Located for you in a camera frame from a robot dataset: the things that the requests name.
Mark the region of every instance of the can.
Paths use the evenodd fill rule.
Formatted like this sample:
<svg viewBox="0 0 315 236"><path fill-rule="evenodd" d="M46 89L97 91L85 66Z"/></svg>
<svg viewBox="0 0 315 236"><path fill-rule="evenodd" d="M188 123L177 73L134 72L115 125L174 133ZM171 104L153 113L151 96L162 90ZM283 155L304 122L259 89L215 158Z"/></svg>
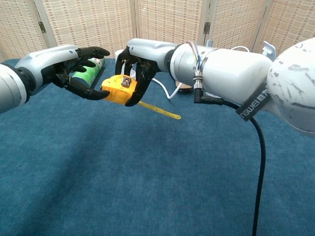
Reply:
<svg viewBox="0 0 315 236"><path fill-rule="evenodd" d="M94 67L88 67L84 66L86 68L86 72L78 72L76 71L72 78L83 83L87 87L91 87L93 82L95 81L95 78L97 77L98 73L100 72L102 66L105 63L105 58L97 59L97 58L91 58L89 61L93 62L95 64Z"/></svg>

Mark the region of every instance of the blue carpet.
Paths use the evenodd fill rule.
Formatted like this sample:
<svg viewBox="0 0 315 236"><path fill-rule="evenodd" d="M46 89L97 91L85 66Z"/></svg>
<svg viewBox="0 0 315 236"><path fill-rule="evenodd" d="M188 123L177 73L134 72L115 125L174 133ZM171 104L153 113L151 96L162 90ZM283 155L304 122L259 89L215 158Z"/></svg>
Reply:
<svg viewBox="0 0 315 236"><path fill-rule="evenodd" d="M113 73L108 59L96 88ZM168 74L156 78L175 88ZM168 101L155 83L143 101L182 119L54 85L2 114L0 235L251 235L252 124L192 94ZM315 139L271 114L256 119L267 148L257 235L315 235Z"/></svg>

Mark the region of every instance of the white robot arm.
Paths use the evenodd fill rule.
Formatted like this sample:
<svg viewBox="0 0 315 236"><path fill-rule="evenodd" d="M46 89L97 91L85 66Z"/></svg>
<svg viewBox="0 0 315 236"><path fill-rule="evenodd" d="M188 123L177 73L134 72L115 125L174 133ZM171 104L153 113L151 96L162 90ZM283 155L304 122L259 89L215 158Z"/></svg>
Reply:
<svg viewBox="0 0 315 236"><path fill-rule="evenodd" d="M15 67L0 64L0 114L28 102L30 96L47 84L65 88L86 99L99 100L109 92L89 89L71 80L70 72L84 72L95 66L89 58L103 58L109 52L99 47L78 48L64 45L28 54Z"/></svg>
<svg viewBox="0 0 315 236"><path fill-rule="evenodd" d="M127 43L118 56L116 74L124 62L127 73L132 64L140 62L144 70L154 71L146 76L147 84L159 71L169 72L175 80L195 88L200 88L197 82L202 81L205 92L240 105L238 114L245 120L258 110L266 110L297 131L315 135L315 38L290 47L274 62L257 53L204 46L197 49L201 56L199 81L189 44L146 39L132 39ZM137 74L144 75L144 72L137 71ZM139 88L138 100L146 87Z"/></svg>

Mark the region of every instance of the black cable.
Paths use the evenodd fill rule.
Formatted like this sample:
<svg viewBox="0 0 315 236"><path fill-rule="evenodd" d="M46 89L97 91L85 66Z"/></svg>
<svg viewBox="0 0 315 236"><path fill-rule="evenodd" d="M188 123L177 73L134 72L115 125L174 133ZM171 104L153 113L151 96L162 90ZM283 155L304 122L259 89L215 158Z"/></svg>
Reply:
<svg viewBox="0 0 315 236"><path fill-rule="evenodd" d="M239 108L238 105L225 101L222 98L213 98L213 97L205 97L203 96L203 91L200 88L194 89L194 102L195 103L204 103L204 104L216 104L216 105L225 105L237 110ZM265 165L266 165L266 145L262 130L254 118L251 118L250 121L255 126L255 129L259 136L260 142L260 152L261 152L261 161L260 161L260 170L257 184L257 192L256 192L256 200L255 200L255 212L254 219L252 223L252 236L256 236L257 233L257 225L258 225L258 214L259 214L259 205L260 205L260 196L262 190L262 183L264 180L265 173Z"/></svg>
<svg viewBox="0 0 315 236"><path fill-rule="evenodd" d="M239 106L228 102L222 101L222 104L237 110ZM261 196L261 189L262 189L262 182L264 180L264 173L265 173L265 165L266 165L266 145L262 130L254 118L251 118L250 121L255 126L256 131L259 136L260 142L260 152L261 152L261 161L260 161L260 170L259 170L259 177L258 177L258 184L257 184L257 192L256 192L256 201L255 201L255 212L254 212L254 220L252 223L252 236L256 236L257 232L257 225L258 225L258 214L259 214L259 205L260 205L260 196Z"/></svg>

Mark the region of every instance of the tape measure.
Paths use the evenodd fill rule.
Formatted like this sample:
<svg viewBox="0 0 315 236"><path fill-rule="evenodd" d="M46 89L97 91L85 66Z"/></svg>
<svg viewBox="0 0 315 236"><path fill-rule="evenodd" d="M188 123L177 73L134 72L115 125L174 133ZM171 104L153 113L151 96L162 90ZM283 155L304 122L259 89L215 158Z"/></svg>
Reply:
<svg viewBox="0 0 315 236"><path fill-rule="evenodd" d="M102 82L101 90L107 90L110 92L105 100L126 105L126 103L131 99L136 85L137 81L128 75L114 75ZM167 112L159 107L144 103L142 101L138 102L138 104L165 116L174 119L181 119L181 116L179 115Z"/></svg>

